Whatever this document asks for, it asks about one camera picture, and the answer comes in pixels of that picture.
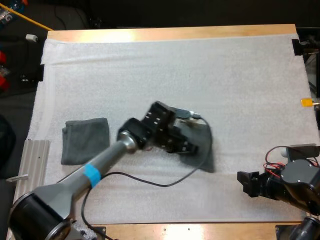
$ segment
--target wooden board edge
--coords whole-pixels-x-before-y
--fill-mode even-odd
[[[49,31],[47,38],[73,43],[129,43],[296,34],[294,24]]]

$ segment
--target yellow stick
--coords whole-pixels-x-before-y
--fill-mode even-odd
[[[30,19],[30,18],[26,17],[25,15],[22,15],[21,13],[19,13],[19,12],[15,11],[15,10],[3,5],[2,3],[0,3],[0,7],[2,7],[3,9],[5,9],[5,10],[7,10],[7,11],[9,11],[9,12],[15,14],[15,15],[18,15],[19,17],[21,17],[21,18],[23,18],[23,19],[25,19],[25,20],[27,20],[27,21],[29,21],[29,22],[31,22],[31,23],[33,23],[33,24],[35,24],[35,25],[37,25],[37,26],[39,26],[39,27],[41,27],[43,29],[45,29],[45,30],[54,31],[53,29],[51,29],[51,28],[49,28],[49,27],[47,27],[45,25],[42,25],[41,23],[39,23],[37,21],[34,21],[34,20]]]

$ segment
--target white towel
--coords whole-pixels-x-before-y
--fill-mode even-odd
[[[263,171],[277,145],[319,144],[315,114],[300,99],[310,91],[296,34],[133,43],[64,43],[47,39],[28,137],[51,141],[45,184],[75,169],[62,166],[66,121],[106,117],[111,144],[129,118],[154,101],[195,111],[212,127],[215,173],[197,171],[159,188],[124,176],[102,180],[86,206],[94,224],[296,221],[302,211],[250,198],[237,171]],[[285,161],[279,151],[270,161]],[[112,171],[170,183],[191,168],[160,149],[127,155]],[[80,219],[79,204],[77,219]]]

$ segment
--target bottle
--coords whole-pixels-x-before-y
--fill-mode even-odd
[[[25,4],[22,0],[12,0],[9,8],[15,10],[18,13],[22,13],[25,9]],[[2,29],[8,23],[14,21],[16,18],[17,16],[12,12],[0,8],[0,29]]]

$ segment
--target gray towel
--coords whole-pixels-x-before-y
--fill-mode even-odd
[[[81,165],[108,148],[109,125],[104,117],[67,121],[62,129],[62,165]]]

